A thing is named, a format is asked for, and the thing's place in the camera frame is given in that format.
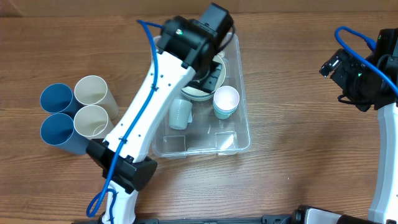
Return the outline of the small light blue cup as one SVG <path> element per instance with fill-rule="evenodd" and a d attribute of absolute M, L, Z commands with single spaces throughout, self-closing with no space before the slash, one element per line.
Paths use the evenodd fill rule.
<path fill-rule="evenodd" d="M 236 108 L 227 111 L 221 110 L 215 104 L 213 105 L 213 107 L 215 116 L 219 119 L 227 119 L 236 111 Z"/>

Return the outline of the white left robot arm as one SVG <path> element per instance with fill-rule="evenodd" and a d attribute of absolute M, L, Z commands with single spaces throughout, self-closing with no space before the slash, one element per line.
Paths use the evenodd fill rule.
<path fill-rule="evenodd" d="M 103 199 L 106 210 L 99 223 L 134 223 L 137 195 L 150 181 L 157 167 L 147 156 L 152 137 L 180 90 L 202 85 L 213 57 L 225 48 L 228 31 L 234 30 L 230 16 L 201 16 L 198 20 L 176 16 L 160 26 L 155 42 L 145 30 L 152 52 L 147 76 L 116 127 L 103 139 L 93 139 L 87 154 L 102 168 L 105 183 L 86 209 L 93 217 Z"/>

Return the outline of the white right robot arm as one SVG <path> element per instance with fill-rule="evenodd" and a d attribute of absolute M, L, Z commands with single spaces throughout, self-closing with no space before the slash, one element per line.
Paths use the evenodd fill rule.
<path fill-rule="evenodd" d="M 347 31 L 365 41 L 371 54 L 364 58 L 340 37 Z M 335 30 L 341 45 L 320 69 L 341 89 L 340 103 L 353 105 L 362 112 L 377 111 L 380 153 L 374 197 L 368 220 L 397 223 L 397 29 L 380 30 L 376 40 L 341 26 Z"/>

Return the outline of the small pink cup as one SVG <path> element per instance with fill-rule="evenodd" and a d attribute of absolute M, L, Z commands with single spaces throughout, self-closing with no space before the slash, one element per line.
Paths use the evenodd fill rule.
<path fill-rule="evenodd" d="M 232 86 L 222 86 L 213 95 L 215 108 L 225 113 L 234 111 L 238 107 L 239 101 L 240 95 Z"/>

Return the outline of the small grey cup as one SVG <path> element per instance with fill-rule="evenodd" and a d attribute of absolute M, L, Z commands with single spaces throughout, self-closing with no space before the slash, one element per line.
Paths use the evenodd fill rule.
<path fill-rule="evenodd" d="M 188 100 L 174 99 L 169 109 L 169 126 L 172 129 L 186 129 L 193 104 Z"/>

